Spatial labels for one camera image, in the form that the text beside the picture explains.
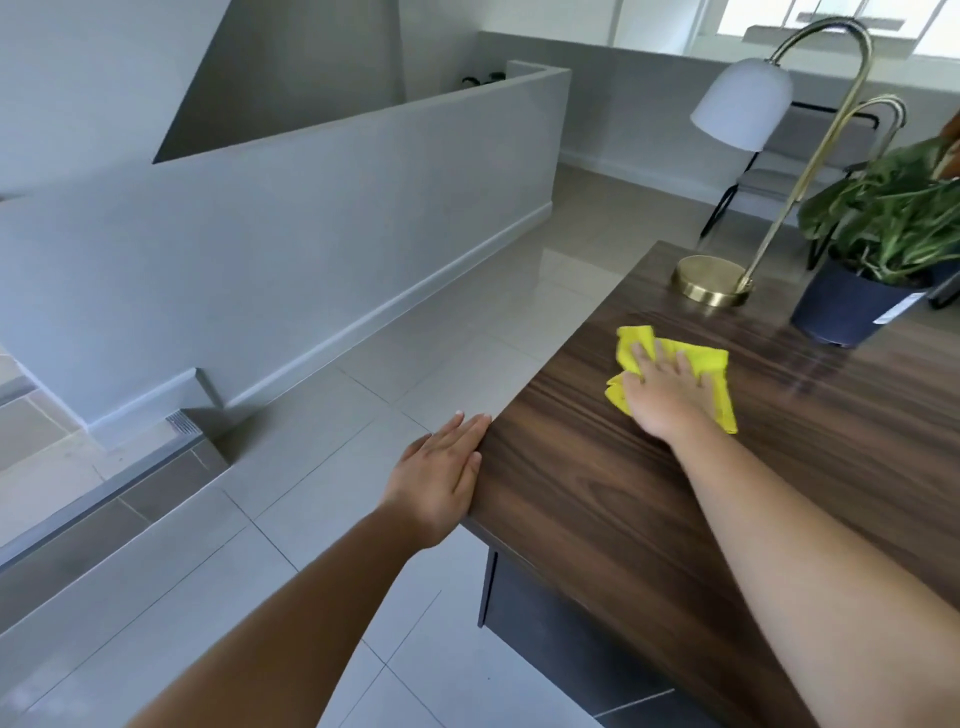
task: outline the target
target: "desk lamp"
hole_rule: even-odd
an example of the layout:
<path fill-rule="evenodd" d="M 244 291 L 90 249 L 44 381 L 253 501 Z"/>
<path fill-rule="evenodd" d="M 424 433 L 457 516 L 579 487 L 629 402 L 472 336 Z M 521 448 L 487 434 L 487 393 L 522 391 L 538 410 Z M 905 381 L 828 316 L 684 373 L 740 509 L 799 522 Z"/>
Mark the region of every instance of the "desk lamp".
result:
<path fill-rule="evenodd" d="M 831 29 L 844 30 L 856 39 L 860 69 L 823 141 L 797 179 L 749 268 L 713 255 L 692 255 L 677 264 L 672 282 L 688 298 L 710 306 L 735 306 L 742 305 L 750 296 L 756 266 L 852 118 L 857 95 L 874 64 L 873 39 L 866 27 L 852 17 L 826 17 L 812 22 L 784 41 L 767 61 L 746 59 L 724 70 L 691 114 L 690 120 L 715 139 L 747 152 L 761 151 L 793 101 L 793 81 L 780 67 L 780 60 L 804 38 Z"/>

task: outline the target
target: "window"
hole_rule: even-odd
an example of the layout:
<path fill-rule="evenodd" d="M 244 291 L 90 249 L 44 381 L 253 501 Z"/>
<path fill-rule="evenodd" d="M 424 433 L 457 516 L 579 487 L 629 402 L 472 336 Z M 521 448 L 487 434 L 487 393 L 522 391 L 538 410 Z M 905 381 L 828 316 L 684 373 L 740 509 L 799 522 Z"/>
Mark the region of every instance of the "window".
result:
<path fill-rule="evenodd" d="M 874 36 L 918 41 L 917 55 L 960 58 L 960 0 L 728 0 L 717 35 L 797 29 L 830 15 L 857 17 Z"/>

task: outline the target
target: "green leaf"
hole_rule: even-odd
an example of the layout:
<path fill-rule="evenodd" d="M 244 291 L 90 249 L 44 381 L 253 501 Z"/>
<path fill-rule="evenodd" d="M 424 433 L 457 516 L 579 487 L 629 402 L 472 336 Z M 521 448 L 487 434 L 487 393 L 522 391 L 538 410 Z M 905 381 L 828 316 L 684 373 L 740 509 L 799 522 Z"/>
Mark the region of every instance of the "green leaf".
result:
<path fill-rule="evenodd" d="M 832 184 L 799 210 L 801 231 L 820 239 L 838 226 L 833 254 L 858 275 L 889 284 L 960 255 L 960 180 L 934 180 L 948 140 L 901 147 L 856 179 Z"/>

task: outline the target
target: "microfiber cloth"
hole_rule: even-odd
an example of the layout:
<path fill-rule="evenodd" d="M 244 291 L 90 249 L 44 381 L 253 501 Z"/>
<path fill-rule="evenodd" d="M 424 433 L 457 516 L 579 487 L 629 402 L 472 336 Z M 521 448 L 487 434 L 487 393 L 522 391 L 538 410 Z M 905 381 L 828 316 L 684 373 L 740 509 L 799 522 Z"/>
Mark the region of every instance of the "microfiber cloth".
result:
<path fill-rule="evenodd" d="M 640 367 L 630 351 L 633 344 L 639 344 L 646 350 L 651 359 L 657 358 L 654 342 L 653 327 L 621 327 L 616 330 L 619 341 L 616 344 L 616 360 L 625 372 L 640 374 Z M 673 356 L 677 352 L 685 352 L 693 374 L 709 374 L 713 379 L 713 399 L 716 402 L 716 421 L 731 435 L 736 434 L 736 418 L 733 416 L 733 403 L 730 400 L 730 390 L 727 388 L 727 362 L 730 354 L 723 349 L 698 347 L 694 344 L 685 344 L 671 339 L 660 339 L 664 352 Z M 630 414 L 627 396 L 623 391 L 623 375 L 617 375 L 607 382 L 607 399 L 613 402 L 624 414 Z"/>

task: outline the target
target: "wood grain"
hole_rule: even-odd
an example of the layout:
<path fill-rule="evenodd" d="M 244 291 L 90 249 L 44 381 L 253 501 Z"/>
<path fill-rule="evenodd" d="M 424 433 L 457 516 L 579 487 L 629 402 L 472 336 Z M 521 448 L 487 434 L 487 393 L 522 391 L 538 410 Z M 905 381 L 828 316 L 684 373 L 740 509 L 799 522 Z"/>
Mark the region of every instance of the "wood grain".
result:
<path fill-rule="evenodd" d="M 658 243 L 494 422 L 471 526 L 735 726 L 813 726 L 671 452 L 604 399 L 616 329 L 728 349 L 740 441 L 960 608 L 960 337 L 901 318 L 855 352 L 669 291 Z"/>

